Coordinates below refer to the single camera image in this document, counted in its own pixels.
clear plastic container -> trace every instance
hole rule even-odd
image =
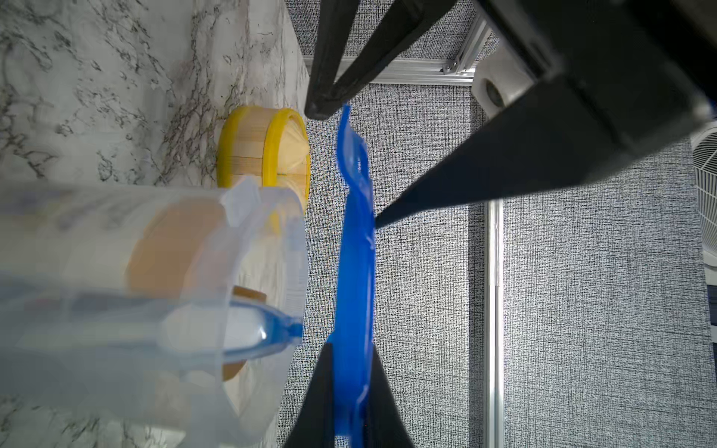
[[[0,394],[184,430],[189,446],[258,442],[300,336],[306,269],[286,189],[2,183]],[[259,344],[237,357],[232,338]]]

plastic lid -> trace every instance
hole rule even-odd
[[[343,107],[336,158],[348,185],[336,287],[333,344],[334,431],[363,446],[366,401],[373,356],[374,191],[369,178],[366,142],[348,125],[351,108]]]

gray fabric backdrop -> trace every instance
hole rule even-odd
[[[351,123],[369,147],[376,210],[484,120],[465,87],[369,85],[351,103]],[[338,114],[307,125],[306,328],[282,400],[280,444],[333,328],[346,198],[334,153]],[[482,438],[483,222],[482,206],[463,206],[413,216],[376,234],[374,340],[417,447],[475,446]]]
[[[351,34],[346,43],[344,54],[356,56],[376,29],[393,0],[363,0],[359,4]],[[318,33],[320,0],[286,0],[289,15],[294,23],[299,46],[304,55],[313,54]],[[421,57],[428,59],[453,59],[470,29],[475,17],[473,0],[458,0],[456,5],[440,19],[426,34],[420,37],[401,57]],[[478,56],[492,52],[498,45],[498,39],[491,34],[485,51]]]
[[[717,447],[689,143],[504,219],[506,446]]]

marble surface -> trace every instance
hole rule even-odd
[[[302,112],[308,84],[282,0],[5,0],[0,57],[4,178],[211,187],[228,114]],[[0,447],[181,439],[0,398]]]

fan grille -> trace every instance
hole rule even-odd
[[[717,128],[694,148],[692,157],[702,220],[702,244],[717,256]]]

